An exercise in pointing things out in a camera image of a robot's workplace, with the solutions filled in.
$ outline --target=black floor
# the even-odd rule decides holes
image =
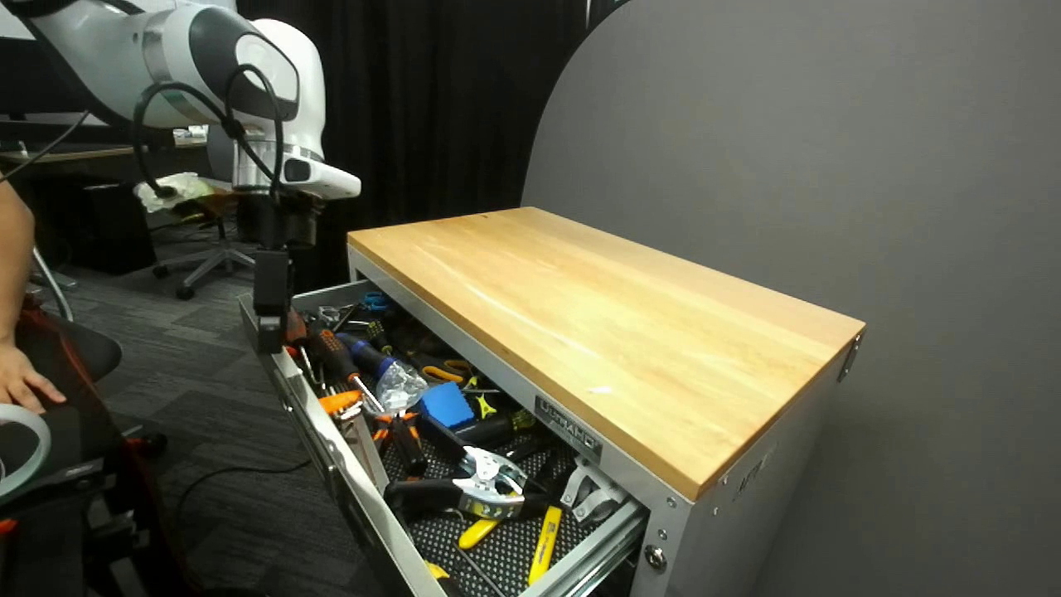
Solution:
[[[163,258],[207,242],[155,233]],[[63,274],[78,322],[124,344],[100,384],[117,420],[169,438],[155,473],[192,575],[268,597],[382,595],[241,329],[249,271],[224,271],[188,302],[174,294],[179,271]]]

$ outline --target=black curtain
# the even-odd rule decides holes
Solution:
[[[319,12],[330,158],[360,211],[408,222],[519,206],[583,0],[331,0]]]

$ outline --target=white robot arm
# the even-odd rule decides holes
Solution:
[[[241,20],[216,2],[140,12],[117,0],[4,0],[59,56],[110,123],[179,128],[235,121],[249,148],[232,186],[279,181],[319,200],[353,200],[363,180],[325,163],[325,75],[315,42],[279,20]]]

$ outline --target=gray wall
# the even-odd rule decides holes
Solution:
[[[1061,595],[1058,0],[634,0],[525,201],[868,322],[758,597]]]

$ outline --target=chair wheel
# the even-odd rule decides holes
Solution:
[[[174,291],[177,300],[192,300],[195,294],[195,287],[192,284],[177,284],[177,291]]]

